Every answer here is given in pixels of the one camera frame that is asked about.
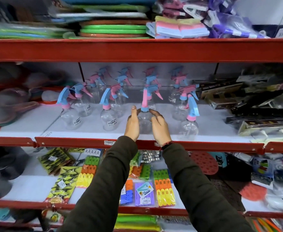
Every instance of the white shelf surface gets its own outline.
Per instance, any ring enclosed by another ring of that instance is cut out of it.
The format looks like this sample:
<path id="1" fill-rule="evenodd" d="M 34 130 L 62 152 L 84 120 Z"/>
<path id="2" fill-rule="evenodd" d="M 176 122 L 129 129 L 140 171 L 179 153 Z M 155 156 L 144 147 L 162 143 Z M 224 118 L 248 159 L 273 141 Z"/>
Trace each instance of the white shelf surface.
<path id="1" fill-rule="evenodd" d="M 47 153 L 47 150 L 45 148 L 38 153 L 34 153 L 31 151 L 34 148 L 23 149 L 31 155 L 27 167 L 25 168 L 25 171 L 21 176 L 14 180 L 11 180 L 13 184 L 11 191 L 0 200 L 43 202 L 49 194 L 50 189 L 54 186 L 58 177 L 47 175 L 47 172 L 37 160 L 38 156 Z M 85 154 L 80 153 L 72 153 L 72 155 L 76 160 L 84 159 L 86 156 Z M 164 160 L 154 162 L 152 165 L 154 170 L 167 168 Z M 174 184 L 172 184 L 172 187 L 174 190 L 176 205 L 170 208 L 185 209 Z M 85 189 L 83 188 L 75 188 L 69 200 L 69 203 L 76 204 L 84 192 Z M 242 199 L 242 203 L 244 204 L 246 211 L 275 212 L 274 210 L 269 209 L 263 201 L 253 202 L 246 199 Z"/>
<path id="2" fill-rule="evenodd" d="M 0 129 L 0 137 L 29 137 L 35 141 L 60 115 L 61 106 L 40 105 Z"/>
<path id="3" fill-rule="evenodd" d="M 56 120 L 41 136 L 59 138 L 93 138 L 93 139 L 117 139 L 124 134 L 126 121 L 131 114 L 133 103 L 124 105 L 125 114 L 119 118 L 119 126 L 113 131 L 105 131 L 102 127 L 100 113 L 102 105 L 93 105 L 93 112 L 88 117 L 82 117 L 83 124 L 76 130 L 67 130 L 61 119 Z M 164 116 L 169 125 L 171 138 L 174 141 L 181 141 L 179 135 L 180 122 L 172 118 L 173 105 L 156 104 L 157 110 Z M 227 110 L 214 110 L 211 106 L 201 101 L 198 104 L 200 116 L 196 121 L 199 126 L 199 133 L 194 141 L 197 142 L 228 142 L 228 143 L 249 143 L 251 136 L 240 137 L 237 130 L 225 124 L 224 119 L 231 116 Z M 151 134 L 140 134 L 139 140 L 154 140 Z"/>

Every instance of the dark green sleeve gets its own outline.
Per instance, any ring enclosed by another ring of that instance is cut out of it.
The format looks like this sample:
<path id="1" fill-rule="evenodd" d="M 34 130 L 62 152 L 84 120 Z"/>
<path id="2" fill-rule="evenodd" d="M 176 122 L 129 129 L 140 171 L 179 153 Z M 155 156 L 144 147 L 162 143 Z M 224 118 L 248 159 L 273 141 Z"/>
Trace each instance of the dark green sleeve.
<path id="1" fill-rule="evenodd" d="M 252 232 L 249 223 L 215 189 L 180 144 L 163 151 L 175 187 L 198 232 Z"/>
<path id="2" fill-rule="evenodd" d="M 113 231 L 121 189 L 128 178 L 130 160 L 137 151 L 131 138 L 118 138 L 59 232 Z"/>

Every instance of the person's left hand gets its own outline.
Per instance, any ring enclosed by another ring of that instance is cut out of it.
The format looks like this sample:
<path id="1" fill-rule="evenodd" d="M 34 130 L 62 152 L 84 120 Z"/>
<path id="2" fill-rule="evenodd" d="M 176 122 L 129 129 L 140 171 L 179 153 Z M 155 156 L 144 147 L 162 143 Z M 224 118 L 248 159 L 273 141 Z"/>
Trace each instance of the person's left hand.
<path id="1" fill-rule="evenodd" d="M 124 136 L 128 136 L 136 142 L 139 137 L 139 121 L 137 116 L 141 112 L 141 109 L 136 109 L 136 106 L 132 106 L 131 112 L 132 114 L 128 117 Z"/>

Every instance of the hand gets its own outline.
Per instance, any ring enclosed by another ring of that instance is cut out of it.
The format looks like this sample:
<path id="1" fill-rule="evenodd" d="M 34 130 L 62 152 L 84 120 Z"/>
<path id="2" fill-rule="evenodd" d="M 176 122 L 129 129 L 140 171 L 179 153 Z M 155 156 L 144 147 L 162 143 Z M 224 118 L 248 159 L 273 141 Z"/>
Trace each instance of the hand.
<path id="1" fill-rule="evenodd" d="M 168 124 L 163 116 L 159 112 L 152 109 L 149 109 L 149 112 L 155 116 L 151 118 L 151 123 L 153 136 L 157 143 L 162 146 L 164 143 L 170 142 L 171 137 L 168 130 Z"/>
<path id="2" fill-rule="evenodd" d="M 126 128 L 124 136 L 128 136 L 133 139 L 135 142 L 139 137 L 139 121 L 138 114 L 141 112 L 141 109 L 136 109 L 136 106 L 132 106 L 131 115 L 128 117 L 128 122 L 126 123 Z"/>

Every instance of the red bracelet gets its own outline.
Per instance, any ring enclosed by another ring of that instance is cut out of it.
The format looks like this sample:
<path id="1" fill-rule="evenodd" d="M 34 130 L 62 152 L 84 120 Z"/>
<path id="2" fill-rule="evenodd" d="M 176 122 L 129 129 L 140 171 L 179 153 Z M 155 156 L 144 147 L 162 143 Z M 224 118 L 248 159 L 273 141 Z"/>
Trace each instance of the red bracelet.
<path id="1" fill-rule="evenodd" d="M 163 145 L 160 146 L 161 147 L 160 151 L 165 150 L 172 143 L 174 143 L 174 141 L 169 141 L 169 142 L 164 143 Z"/>

